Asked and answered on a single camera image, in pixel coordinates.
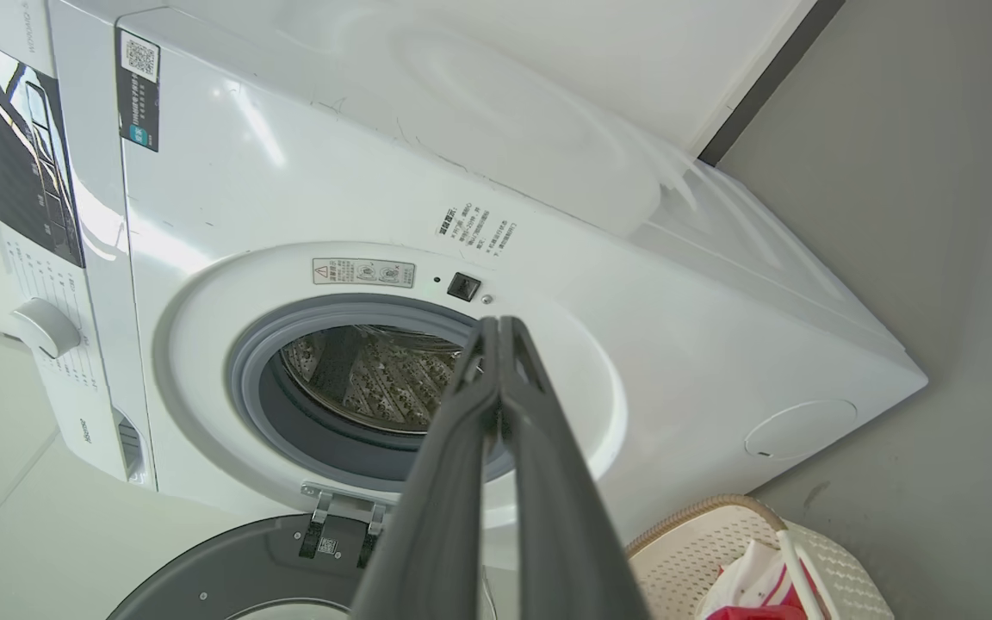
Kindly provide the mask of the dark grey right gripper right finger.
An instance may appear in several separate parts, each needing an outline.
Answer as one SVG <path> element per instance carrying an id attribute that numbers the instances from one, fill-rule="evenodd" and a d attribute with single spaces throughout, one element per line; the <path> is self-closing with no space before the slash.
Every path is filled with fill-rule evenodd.
<path id="1" fill-rule="evenodd" d="M 515 463 L 520 616 L 647 619 L 539 350 L 509 315 L 500 321 L 500 431 Z"/>

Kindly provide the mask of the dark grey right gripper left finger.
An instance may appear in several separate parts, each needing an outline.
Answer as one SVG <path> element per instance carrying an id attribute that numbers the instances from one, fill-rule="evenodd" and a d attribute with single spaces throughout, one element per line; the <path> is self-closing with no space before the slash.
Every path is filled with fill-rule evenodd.
<path id="1" fill-rule="evenodd" d="M 494 317 L 480 319 L 356 592 L 353 619 L 479 615 L 484 467 L 499 409 Z"/>

